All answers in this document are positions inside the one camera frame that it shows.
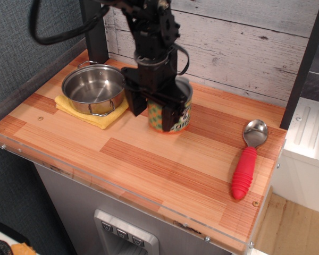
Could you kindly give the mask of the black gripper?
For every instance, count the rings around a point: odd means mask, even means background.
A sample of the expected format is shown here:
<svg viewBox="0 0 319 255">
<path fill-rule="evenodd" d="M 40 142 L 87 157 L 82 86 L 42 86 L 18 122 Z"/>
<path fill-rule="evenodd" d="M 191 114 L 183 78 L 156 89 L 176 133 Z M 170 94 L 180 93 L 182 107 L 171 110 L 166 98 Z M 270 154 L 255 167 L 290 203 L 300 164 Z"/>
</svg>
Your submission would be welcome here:
<svg viewBox="0 0 319 255">
<path fill-rule="evenodd" d="M 187 55 L 180 46 L 171 46 L 157 59 L 141 57 L 135 52 L 137 68 L 124 67 L 121 72 L 125 77 L 125 96 L 134 116 L 140 115 L 147 108 L 147 99 L 152 99 L 162 107 L 162 130 L 169 132 L 179 122 L 183 114 L 187 97 L 176 85 L 175 79 L 183 75 L 188 67 L 178 71 L 178 51 Z"/>
</svg>

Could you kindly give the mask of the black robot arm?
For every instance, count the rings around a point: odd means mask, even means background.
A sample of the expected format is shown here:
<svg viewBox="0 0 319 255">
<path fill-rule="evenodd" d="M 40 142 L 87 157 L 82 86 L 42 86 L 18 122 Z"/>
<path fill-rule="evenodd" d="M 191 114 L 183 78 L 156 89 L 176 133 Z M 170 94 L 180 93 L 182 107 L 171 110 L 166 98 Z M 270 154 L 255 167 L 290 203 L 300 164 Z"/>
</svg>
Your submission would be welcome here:
<svg viewBox="0 0 319 255">
<path fill-rule="evenodd" d="M 147 102 L 162 108 L 162 130 L 169 132 L 183 115 L 188 97 L 176 84 L 178 51 L 176 44 L 180 25 L 171 12 L 170 1 L 102 1 L 108 9 L 120 9 L 135 41 L 134 59 L 137 68 L 122 68 L 125 95 L 135 116 L 142 113 Z"/>
</svg>

